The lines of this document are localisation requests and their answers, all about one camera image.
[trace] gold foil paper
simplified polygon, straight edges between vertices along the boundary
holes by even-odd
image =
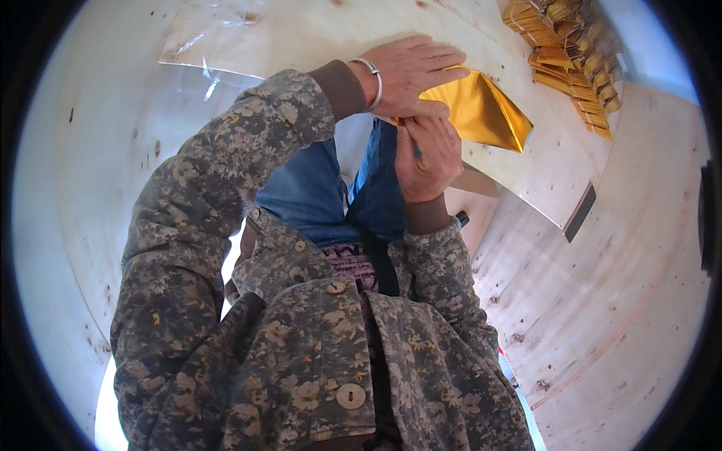
[[[534,127],[516,105],[479,71],[423,92],[451,110],[449,122],[462,139],[522,152]]]

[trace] jacket sleeve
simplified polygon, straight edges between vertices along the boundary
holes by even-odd
[[[152,447],[163,408],[198,408],[198,400],[189,405],[173,393],[203,379],[182,368],[218,326],[228,237],[275,170],[333,135],[334,114],[319,85],[282,71],[244,92],[153,172],[133,210],[110,332],[131,449]]]
[[[496,329],[487,324],[471,276],[469,251],[461,224],[451,217],[446,227],[426,235],[406,233],[414,300],[431,304],[478,354],[498,360]]]

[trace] silver bangle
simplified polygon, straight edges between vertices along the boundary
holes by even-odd
[[[364,111],[364,113],[369,113],[371,110],[378,107],[378,104],[381,102],[381,94],[383,93],[383,84],[381,84],[381,73],[378,71],[376,66],[374,66],[373,63],[366,58],[356,58],[352,59],[349,62],[353,61],[364,63],[371,70],[371,74],[376,75],[376,79],[378,80],[378,94],[376,95],[376,99],[373,101],[368,110]]]

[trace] denim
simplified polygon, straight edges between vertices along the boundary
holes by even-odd
[[[361,242],[361,224],[383,242],[403,238],[404,198],[396,179],[396,127],[374,119],[354,182],[341,179],[333,138],[301,149],[258,191],[256,203],[315,245]],[[344,215],[344,197],[349,208]]]

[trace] brown cuff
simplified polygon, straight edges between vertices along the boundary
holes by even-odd
[[[331,103],[336,122],[366,109],[366,99],[358,78],[345,62],[333,60],[315,71],[308,72],[321,87]]]
[[[444,195],[433,201],[420,203],[405,203],[407,231],[411,235],[426,235],[438,232],[449,225],[451,216],[446,211]]]

